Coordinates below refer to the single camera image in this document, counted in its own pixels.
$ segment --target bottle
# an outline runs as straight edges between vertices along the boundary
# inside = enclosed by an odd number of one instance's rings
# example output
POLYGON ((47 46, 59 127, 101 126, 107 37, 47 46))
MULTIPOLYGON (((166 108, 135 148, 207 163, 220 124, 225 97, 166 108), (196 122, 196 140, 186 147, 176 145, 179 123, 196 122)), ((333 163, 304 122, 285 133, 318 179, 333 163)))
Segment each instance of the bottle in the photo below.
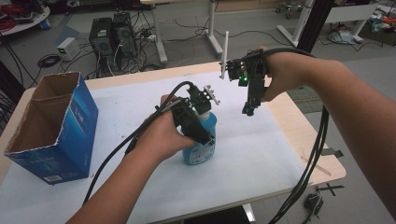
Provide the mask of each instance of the bottle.
POLYGON ((204 146, 201 143, 195 142, 192 147, 183 149, 183 159, 188 165, 196 165, 203 163, 212 158, 215 153, 216 145, 216 116, 207 111, 202 115, 197 114, 197 118, 201 121, 202 126, 205 130, 213 135, 213 139, 207 142, 204 146))

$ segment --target cardboard box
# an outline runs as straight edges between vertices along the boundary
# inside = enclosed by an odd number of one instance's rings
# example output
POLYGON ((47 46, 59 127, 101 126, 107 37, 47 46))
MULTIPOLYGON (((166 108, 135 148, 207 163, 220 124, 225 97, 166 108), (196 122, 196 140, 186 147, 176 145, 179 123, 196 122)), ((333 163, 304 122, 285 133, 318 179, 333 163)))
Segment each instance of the cardboard box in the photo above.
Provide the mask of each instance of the cardboard box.
POLYGON ((79 73, 44 76, 5 155, 51 185, 87 177, 97 117, 79 73))

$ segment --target gray floor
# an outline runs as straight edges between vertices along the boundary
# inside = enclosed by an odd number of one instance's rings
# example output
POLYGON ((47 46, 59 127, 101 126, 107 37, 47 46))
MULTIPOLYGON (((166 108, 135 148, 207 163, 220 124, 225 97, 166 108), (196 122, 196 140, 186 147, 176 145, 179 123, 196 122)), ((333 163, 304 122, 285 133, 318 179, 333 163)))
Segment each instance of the gray floor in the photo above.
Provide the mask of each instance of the gray floor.
MULTIPOLYGON (((88 38, 91 29, 91 20, 96 17, 112 15, 113 12, 85 12, 72 13, 68 17, 51 16, 52 28, 48 31, 34 27, 24 32, 7 36, 7 42, 23 61, 27 70, 35 77, 39 71, 36 63, 44 55, 56 53, 56 46, 63 39, 69 36, 77 38, 88 38)), ((152 22, 150 13, 146 13, 148 22, 152 22)), ((236 35, 244 31, 262 31, 271 34, 277 41, 289 44, 286 38, 276 29, 276 26, 284 25, 291 32, 297 22, 298 15, 293 15, 291 20, 285 20, 282 14, 275 14, 272 9, 218 13, 216 16, 215 28, 220 33, 230 31, 230 35, 236 35)), ((177 22, 183 25, 200 26, 205 24, 206 18, 179 19, 177 22)), ((175 21, 162 21, 163 39, 182 39, 195 34, 196 28, 182 28, 175 24, 175 21)), ((326 33, 329 26, 323 30, 321 40, 326 41, 326 33)), ((218 41, 222 45, 223 37, 215 33, 218 41)), ((378 43, 372 40, 365 40, 364 43, 378 43)), ((230 38, 229 59, 243 57, 248 49, 255 49, 260 45, 268 48, 283 46, 277 43, 271 36, 261 33, 246 33, 237 37, 230 38)), ((91 50, 82 51, 78 56, 91 50)), ((168 55, 169 63, 165 67, 175 67, 197 63, 209 63, 218 61, 214 50, 208 41, 203 37, 197 37, 183 42, 166 42, 165 50, 168 55)), ((159 63, 158 54, 153 44, 147 44, 145 51, 151 63, 159 63)), ((0 61, 16 75, 19 71, 12 58, 9 56, 4 46, 0 46, 0 61)), ((346 45, 323 45, 319 41, 313 49, 313 54, 324 59, 338 60, 346 64, 359 77, 372 85, 377 90, 383 92, 388 97, 396 100, 396 74, 394 62, 396 57, 395 48, 384 45, 382 48, 375 44, 365 45, 361 50, 356 51, 346 45)), ((70 70, 78 70, 82 75, 87 75, 95 70, 96 59, 93 54, 82 57, 77 62, 70 65, 70 70)), ((41 70, 40 77, 46 74, 57 73, 59 64, 41 70)), ((30 79, 23 72, 24 86, 32 84, 30 79)), ((312 125, 317 128, 319 124, 319 113, 305 114, 312 125)), ((322 192, 324 205, 319 212, 319 217, 312 217, 311 223, 394 223, 394 220, 380 202, 361 170, 353 160, 346 144, 340 133, 331 121, 327 144, 336 150, 341 150, 344 157, 339 158, 340 162, 346 167, 347 175, 345 178, 330 183, 332 186, 342 185, 344 189, 335 189, 336 196, 326 190, 322 192)), ((304 198, 308 193, 314 193, 314 188, 308 188, 299 202, 279 221, 279 223, 301 223, 307 216, 307 211, 303 207, 304 198)), ((281 195, 252 204, 257 223, 267 223, 275 214, 279 206, 288 195, 281 195)))

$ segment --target table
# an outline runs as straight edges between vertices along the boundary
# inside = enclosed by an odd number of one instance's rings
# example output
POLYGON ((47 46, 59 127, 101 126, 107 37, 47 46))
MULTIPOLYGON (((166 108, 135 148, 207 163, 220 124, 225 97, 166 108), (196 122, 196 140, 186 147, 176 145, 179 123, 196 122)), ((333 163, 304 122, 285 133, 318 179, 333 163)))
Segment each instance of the table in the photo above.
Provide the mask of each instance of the table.
POLYGON ((34 27, 35 25, 39 24, 43 20, 45 20, 49 15, 50 15, 50 8, 49 7, 42 7, 43 12, 42 13, 35 13, 33 16, 33 22, 30 23, 25 23, 25 24, 17 24, 14 28, 4 31, 1 34, 2 35, 12 35, 17 32, 29 29, 31 27, 34 27))
POLYGON ((222 48, 218 40, 213 35, 215 24, 215 7, 216 1, 214 0, 198 0, 192 2, 186 1, 168 1, 168 0, 142 0, 141 4, 151 5, 151 12, 154 19, 155 26, 155 44, 161 63, 167 63, 165 50, 163 48, 163 40, 161 37, 160 20, 172 20, 176 18, 191 17, 191 16, 209 16, 208 29, 205 30, 206 37, 212 44, 217 55, 222 54, 222 48), (163 3, 170 3, 168 5, 158 5, 163 3))

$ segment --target box flap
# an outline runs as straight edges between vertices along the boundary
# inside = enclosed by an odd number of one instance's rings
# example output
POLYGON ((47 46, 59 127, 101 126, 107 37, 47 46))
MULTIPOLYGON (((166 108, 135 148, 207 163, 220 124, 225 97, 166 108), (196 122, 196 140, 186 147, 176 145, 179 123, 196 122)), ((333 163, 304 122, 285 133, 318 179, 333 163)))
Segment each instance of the box flap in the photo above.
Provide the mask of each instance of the box flap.
POLYGON ((78 86, 78 77, 78 72, 44 76, 35 89, 32 99, 47 99, 71 94, 78 86))

